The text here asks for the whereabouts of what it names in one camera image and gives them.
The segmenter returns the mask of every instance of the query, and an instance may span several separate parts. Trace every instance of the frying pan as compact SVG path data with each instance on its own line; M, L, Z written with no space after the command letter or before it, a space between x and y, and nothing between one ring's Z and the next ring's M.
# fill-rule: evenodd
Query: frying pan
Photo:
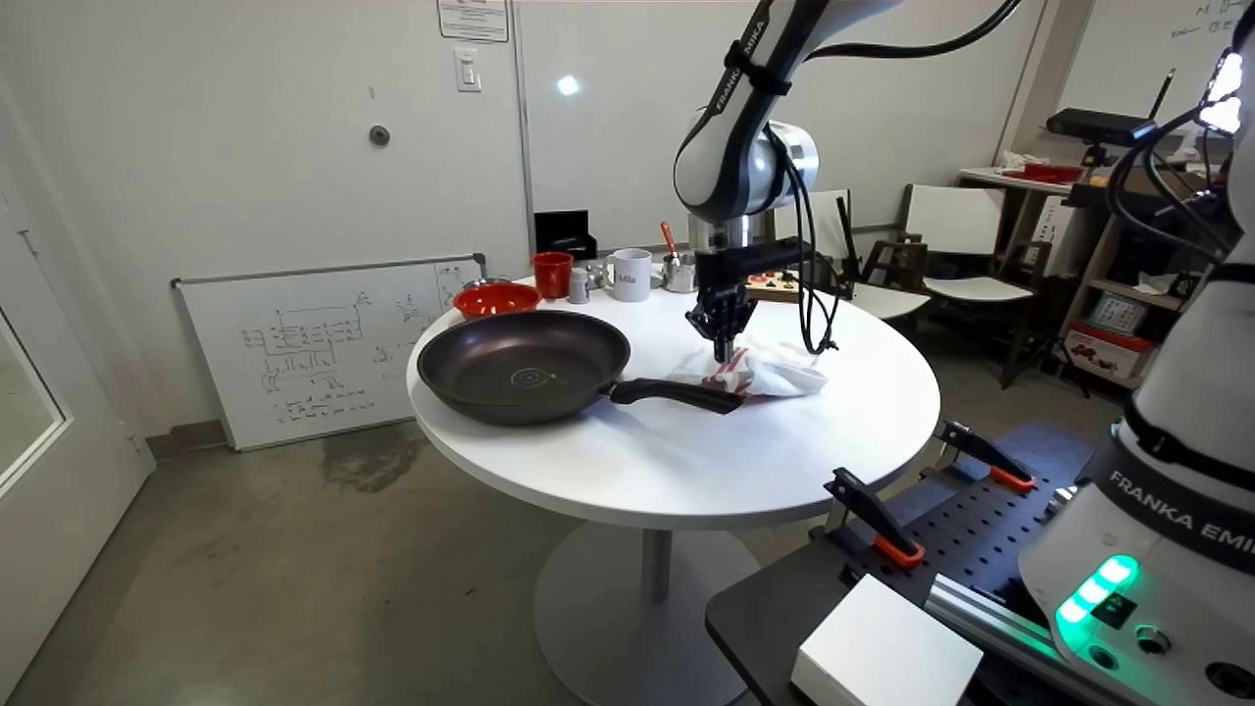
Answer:
M564 421L600 395L667 395L723 414L740 409L740 395L723 390L621 380L628 356L628 336L600 316L528 311L437 332L419 350L419 376L457 410L504 426Z

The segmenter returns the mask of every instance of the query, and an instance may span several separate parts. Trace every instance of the whiteboard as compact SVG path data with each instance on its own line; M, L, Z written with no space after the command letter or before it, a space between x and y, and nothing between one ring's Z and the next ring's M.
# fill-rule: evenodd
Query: whiteboard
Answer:
M838 40L934 44L970 33L999 0L914 0ZM590 206L604 247L655 243L688 225L671 162L709 97L752 0L528 0L518 3L518 63L528 199ZM773 116L820 144L820 184L850 187L854 225L904 225L908 184L947 184L994 166L1044 0L970 52L926 63L823 60L798 69Z
M1157 123L1187 111L1245 6L1248 0L1095 0L1059 107L1144 116L1174 73Z
M410 421L406 359L484 254L177 277L234 452Z

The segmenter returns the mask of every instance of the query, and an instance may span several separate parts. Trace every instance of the concrete floor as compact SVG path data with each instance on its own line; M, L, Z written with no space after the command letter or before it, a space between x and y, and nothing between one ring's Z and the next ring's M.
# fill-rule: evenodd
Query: concrete floor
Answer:
M961 350L947 414L1098 435L1117 403ZM569 518L510 503L412 426L232 454L162 446L11 706L564 706L528 601ZM804 527L740 535L762 561Z

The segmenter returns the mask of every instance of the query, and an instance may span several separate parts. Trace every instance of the chair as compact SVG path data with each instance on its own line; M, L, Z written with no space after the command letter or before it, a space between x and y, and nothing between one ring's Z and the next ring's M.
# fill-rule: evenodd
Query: chair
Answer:
M910 187L908 231L923 235L931 247L931 276L923 290L934 294L934 316L966 332L994 332L1003 340L999 383L1008 390L1021 376L1021 359L1033 346L1033 320L1040 301L1040 284L1051 259L1051 243L1012 243L997 254L999 235L997 187ZM990 272L966 276L952 259L980 254Z
M811 191L811 218L815 218L815 254L820 254L820 290L838 290L850 288L850 301L884 320L910 316L918 314L931 294L918 288L897 288L895 284L867 284L867 272L861 272L861 251L850 251L850 191L847 187L828 187ZM776 235L798 235L798 206L776 206L773 213L773 231Z

